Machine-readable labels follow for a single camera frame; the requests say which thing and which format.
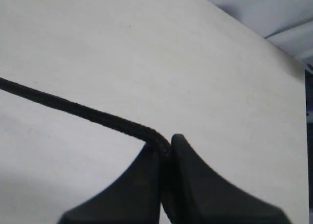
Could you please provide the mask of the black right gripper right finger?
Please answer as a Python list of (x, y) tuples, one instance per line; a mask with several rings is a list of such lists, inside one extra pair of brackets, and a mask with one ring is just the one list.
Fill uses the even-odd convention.
[(181, 134), (172, 137), (182, 224), (289, 224), (283, 210), (236, 187), (209, 167)]

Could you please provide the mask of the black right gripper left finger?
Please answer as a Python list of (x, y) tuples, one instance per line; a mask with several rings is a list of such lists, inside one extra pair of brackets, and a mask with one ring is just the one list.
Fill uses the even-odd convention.
[(159, 153), (145, 145), (129, 168), (104, 191), (65, 212), (61, 224), (157, 224)]

